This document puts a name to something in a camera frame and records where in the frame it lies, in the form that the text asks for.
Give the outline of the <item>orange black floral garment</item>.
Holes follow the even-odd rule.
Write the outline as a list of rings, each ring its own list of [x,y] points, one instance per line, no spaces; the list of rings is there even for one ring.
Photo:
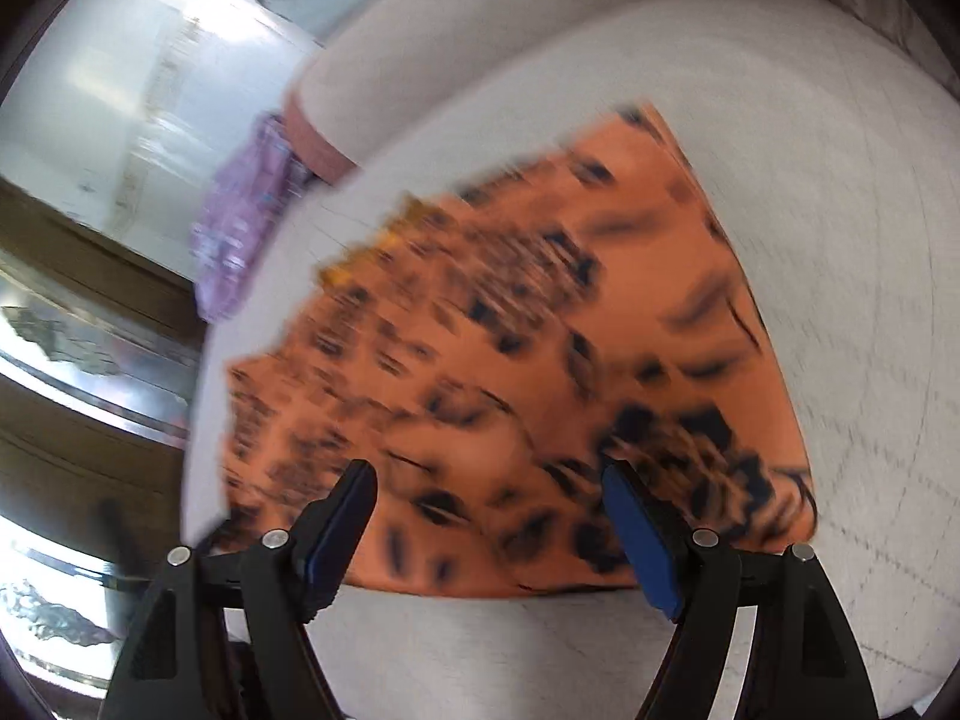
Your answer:
[[[804,440],[736,252],[661,114],[409,203],[228,372],[218,544],[288,527],[355,460],[365,589],[628,587],[601,473],[777,551],[817,526]]]

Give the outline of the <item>mirrored wooden wardrobe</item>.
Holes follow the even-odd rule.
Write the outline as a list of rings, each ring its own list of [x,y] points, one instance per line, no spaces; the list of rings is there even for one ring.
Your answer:
[[[176,273],[2,185],[2,634],[91,718],[181,538],[205,325]]]

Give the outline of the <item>purple floral garment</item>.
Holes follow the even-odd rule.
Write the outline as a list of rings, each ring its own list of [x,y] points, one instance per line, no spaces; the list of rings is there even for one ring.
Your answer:
[[[238,312],[275,226],[309,177],[278,114],[261,115],[215,172],[190,232],[195,302],[204,322],[223,322]]]

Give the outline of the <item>pink bolster pillow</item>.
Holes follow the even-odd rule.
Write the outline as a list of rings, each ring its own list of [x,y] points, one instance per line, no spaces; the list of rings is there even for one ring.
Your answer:
[[[373,0],[286,93],[293,154],[327,184],[467,86],[552,37],[640,0]]]

